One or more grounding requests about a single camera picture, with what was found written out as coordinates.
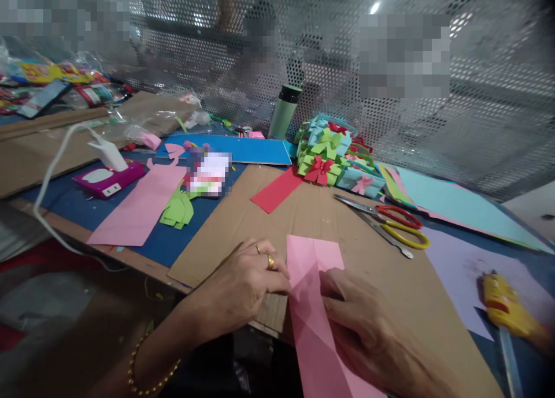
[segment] light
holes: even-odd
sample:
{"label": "light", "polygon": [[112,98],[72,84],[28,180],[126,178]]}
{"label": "light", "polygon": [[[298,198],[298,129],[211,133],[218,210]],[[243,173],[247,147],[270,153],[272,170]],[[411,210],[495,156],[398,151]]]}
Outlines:
{"label": "light", "polygon": [[368,14],[375,14],[378,11],[378,8],[380,8],[379,1],[375,2],[374,5],[372,5],[372,8],[370,8],[370,12]]}

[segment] scissor blade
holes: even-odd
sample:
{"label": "scissor blade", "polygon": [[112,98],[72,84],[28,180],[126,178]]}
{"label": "scissor blade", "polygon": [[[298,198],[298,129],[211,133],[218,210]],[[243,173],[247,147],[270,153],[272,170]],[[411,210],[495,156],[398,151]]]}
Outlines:
{"label": "scissor blade", "polygon": [[368,206],[364,206],[363,204],[357,203],[354,200],[346,198],[345,196],[338,195],[336,193],[336,194],[334,194],[334,197],[336,199],[338,199],[340,202],[343,202],[344,204],[346,204],[347,206],[352,207],[353,209],[357,209],[357,210],[360,210],[360,211],[363,211],[365,213],[372,214],[372,215],[375,213],[374,210],[369,208]]}
{"label": "scissor blade", "polygon": [[401,251],[401,253],[404,256],[406,256],[409,259],[414,258],[414,255],[412,254],[412,252],[410,252],[408,249],[406,249],[398,240],[396,240],[389,233],[387,233],[385,230],[383,230],[383,228],[380,225],[378,225],[373,220],[370,220],[368,218],[368,216],[366,216],[364,213],[359,212],[358,210],[355,210],[355,209],[353,209],[353,211],[357,214],[358,217],[360,217],[363,221],[365,221],[368,225],[370,225],[370,227],[372,229],[374,229],[376,232],[378,232],[381,235],[382,238],[384,238],[386,241],[388,241],[391,245],[399,248],[399,250]]}

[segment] green water bottle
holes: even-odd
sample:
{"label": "green water bottle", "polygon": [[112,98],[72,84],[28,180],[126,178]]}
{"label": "green water bottle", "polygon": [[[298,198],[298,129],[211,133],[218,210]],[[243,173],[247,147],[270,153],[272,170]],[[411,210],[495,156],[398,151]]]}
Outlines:
{"label": "green water bottle", "polygon": [[302,89],[291,85],[283,85],[276,102],[276,109],[273,111],[272,123],[268,131],[269,139],[285,139],[289,123],[293,119],[293,114],[297,108],[299,96]]}

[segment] gold bracelet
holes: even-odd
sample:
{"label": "gold bracelet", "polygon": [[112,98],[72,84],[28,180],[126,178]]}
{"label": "gold bracelet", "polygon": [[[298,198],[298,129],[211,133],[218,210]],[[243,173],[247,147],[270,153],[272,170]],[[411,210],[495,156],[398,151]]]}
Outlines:
{"label": "gold bracelet", "polygon": [[151,393],[156,392],[159,389],[162,389],[162,387],[168,382],[168,380],[173,376],[174,372],[177,370],[177,367],[179,365],[179,363],[181,362],[181,359],[179,359],[175,366],[173,367],[172,371],[169,373],[168,376],[166,376],[162,381],[160,381],[158,383],[158,385],[153,386],[150,389],[146,389],[146,390],[139,390],[139,388],[137,388],[136,386],[136,382],[135,379],[133,377],[133,373],[135,372],[135,357],[137,356],[137,352],[140,348],[140,345],[143,343],[143,341],[149,336],[150,332],[146,333],[144,337],[141,337],[139,342],[137,343],[137,346],[135,347],[135,350],[133,351],[133,353],[131,354],[131,360],[129,361],[129,372],[127,373],[128,377],[129,377],[129,387],[131,388],[131,392],[138,395],[138,396],[143,396],[143,395],[150,395]]}

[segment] perforated metal sheet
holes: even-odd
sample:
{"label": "perforated metal sheet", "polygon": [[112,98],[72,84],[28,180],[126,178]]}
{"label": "perforated metal sheet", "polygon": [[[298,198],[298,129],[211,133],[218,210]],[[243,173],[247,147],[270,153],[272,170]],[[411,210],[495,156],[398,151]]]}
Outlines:
{"label": "perforated metal sheet", "polygon": [[[269,127],[283,83],[300,86],[289,134],[318,112],[345,118],[375,159],[507,200],[555,179],[544,1],[132,0],[131,47],[105,58],[134,87],[193,87],[208,111],[253,127]],[[358,22],[377,3],[451,16],[449,98],[359,98]]]}

